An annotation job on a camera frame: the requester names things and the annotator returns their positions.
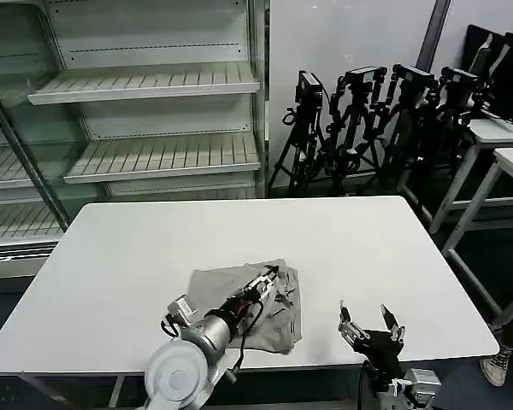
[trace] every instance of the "crumpled cloth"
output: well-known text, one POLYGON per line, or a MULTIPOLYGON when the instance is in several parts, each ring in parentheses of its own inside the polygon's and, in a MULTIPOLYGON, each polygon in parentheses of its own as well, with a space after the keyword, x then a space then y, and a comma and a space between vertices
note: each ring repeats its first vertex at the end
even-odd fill
MULTIPOLYGON (((258 325, 251 329, 245 340, 245 348, 271 353, 286 352, 294 348, 294 343, 302 338, 298 273, 296 269, 288 267, 282 259, 209 271, 195 270, 190 278, 187 293, 198 310, 194 321, 203 319, 210 309, 222 305, 236 290, 243 288, 260 272, 266 270, 266 265, 280 267, 274 280, 277 293, 266 317, 260 319, 258 325)), ((236 348, 240 344, 241 335, 237 335, 228 347, 236 348)))

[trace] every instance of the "sneaker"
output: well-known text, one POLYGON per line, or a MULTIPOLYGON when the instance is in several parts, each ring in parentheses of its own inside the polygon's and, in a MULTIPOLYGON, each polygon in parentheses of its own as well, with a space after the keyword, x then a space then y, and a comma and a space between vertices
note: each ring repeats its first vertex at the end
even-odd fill
POLYGON ((507 366, 510 362, 512 348, 506 348, 500 344, 499 353, 487 359, 481 359, 481 370, 486 380, 496 387, 501 387, 505 383, 507 375, 507 366))

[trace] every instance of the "white desk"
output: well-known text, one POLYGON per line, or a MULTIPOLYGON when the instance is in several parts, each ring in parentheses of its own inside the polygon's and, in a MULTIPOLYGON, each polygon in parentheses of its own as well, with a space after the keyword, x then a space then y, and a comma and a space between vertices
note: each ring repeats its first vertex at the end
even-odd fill
POLYGON ((492 326, 494 328, 500 328, 513 320, 513 302, 505 309, 502 309, 455 250, 466 231, 485 228, 513 227, 513 220, 473 221, 500 175, 507 173, 513 178, 513 148, 496 149, 494 155, 496 156, 496 161, 492 164, 481 186, 475 192, 471 203, 458 221, 454 231, 447 239, 442 252, 445 257, 451 258, 451 260, 461 268, 468 280, 481 293, 485 301, 488 302, 491 310, 496 314, 492 326))
POLYGON ((277 258, 298 269, 303 338, 246 352, 244 369, 362 363, 338 333, 340 299, 370 329, 386 329, 386 304, 407 328, 401 360, 498 352, 401 197, 91 204, 0 331, 0 374, 142 373, 193 269, 277 258))
MULTIPOLYGON (((469 205, 469 201, 456 201, 459 191, 462 189, 463 183, 473 168, 477 156, 482 149, 497 148, 513 148, 513 124, 504 120, 472 120, 469 125, 471 131, 475 135, 475 143, 469 148, 463 158, 462 164, 456 172, 456 176, 452 180, 449 190, 446 192, 443 202, 435 216, 430 219, 429 231, 435 233, 439 230, 446 215, 449 211, 455 209, 464 209, 469 205)), ((511 198, 490 198, 487 199, 483 206, 504 206, 513 205, 513 197, 511 198)))

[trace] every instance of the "black tripod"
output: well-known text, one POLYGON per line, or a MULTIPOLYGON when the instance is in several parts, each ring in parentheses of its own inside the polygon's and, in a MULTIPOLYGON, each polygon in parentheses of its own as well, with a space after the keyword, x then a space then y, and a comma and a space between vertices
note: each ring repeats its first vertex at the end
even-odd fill
POLYGON ((424 119, 420 129, 422 139, 413 166, 413 191, 418 200, 432 171, 438 166, 446 165, 452 174, 456 172, 462 158, 460 151, 467 148, 465 145, 466 135, 469 135, 467 130, 470 115, 475 110, 480 111, 482 107, 480 81, 471 73, 443 68, 439 79, 439 93, 443 88, 447 92, 445 103, 433 115, 424 119), (468 102, 474 93, 477 105, 472 109, 468 102))
MULTIPOLYGON (((331 163, 334 164, 331 174, 333 181, 335 179, 342 180, 349 174, 355 173, 361 166, 361 161, 367 162, 376 172, 380 168, 378 154, 376 152, 375 142, 380 136, 379 128, 374 128, 376 116, 381 118, 386 112, 386 105, 379 102, 380 91, 387 69, 385 67, 364 67, 358 70, 347 72, 340 77, 336 91, 331 95, 331 103, 329 113, 333 117, 333 123, 330 124, 326 131, 330 138, 326 140, 327 152, 329 158, 333 158, 331 163), (351 103, 346 107, 342 114, 339 110, 339 99, 345 94, 346 87, 351 91, 351 103), (369 94, 372 93, 370 99, 370 110, 367 108, 369 103, 369 94), (344 142, 337 148, 339 134, 345 128, 346 122, 349 120, 344 142), (364 121, 365 130, 363 133, 363 142, 354 148, 357 128, 364 121), (369 160, 364 154, 370 149, 372 160, 369 160)), ((344 195, 341 184, 339 195, 344 195)))
POLYGON ((396 64, 392 68, 392 77, 387 90, 386 105, 393 101, 398 81, 401 94, 398 103, 387 113, 386 119, 379 126, 385 131, 387 124, 398 115, 392 137, 385 148, 384 161, 380 170, 381 177, 392 176, 398 179, 404 170, 407 160, 414 158, 418 144, 418 126, 422 116, 428 115, 439 106, 439 85, 432 74, 415 67, 396 64), (424 92, 427 104, 419 105, 424 92))
POLYGON ((321 171, 322 164, 316 160, 316 151, 318 138, 322 147, 326 144, 320 128, 322 99, 321 83, 313 74, 300 71, 295 96, 298 106, 296 111, 289 108, 283 118, 283 124, 292 126, 291 134, 274 166, 269 190, 272 189, 280 170, 290 177, 288 196, 296 196, 301 190, 306 190, 311 180, 321 171), (289 171, 283 166, 283 162, 291 147, 295 149, 295 153, 292 169, 289 171))

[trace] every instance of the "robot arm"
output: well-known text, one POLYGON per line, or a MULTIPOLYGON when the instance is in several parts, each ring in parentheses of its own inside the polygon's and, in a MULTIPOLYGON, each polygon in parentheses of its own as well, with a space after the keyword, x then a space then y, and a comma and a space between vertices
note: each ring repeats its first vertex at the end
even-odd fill
POLYGON ((263 312, 271 308, 275 299, 274 280, 279 267, 266 268, 197 323, 192 323, 192 319, 198 311, 186 295, 168 306, 165 317, 168 326, 163 321, 162 329, 174 340, 161 346, 150 358, 144 373, 149 395, 146 409, 199 409, 222 376, 235 382, 244 358, 245 339, 259 319, 266 316, 263 312), (238 334, 243 335, 240 356, 229 370, 225 351, 238 334))
MULTIPOLYGON (((380 307, 388 331, 363 330, 351 320, 348 309, 341 302, 340 334, 354 351, 366 355, 369 359, 371 387, 380 398, 381 409, 431 408, 440 387, 439 379, 429 370, 409 369, 403 374, 398 355, 404 347, 405 328, 399 326, 387 307, 380 307)), ((360 399, 357 405, 358 408, 361 406, 360 399)))

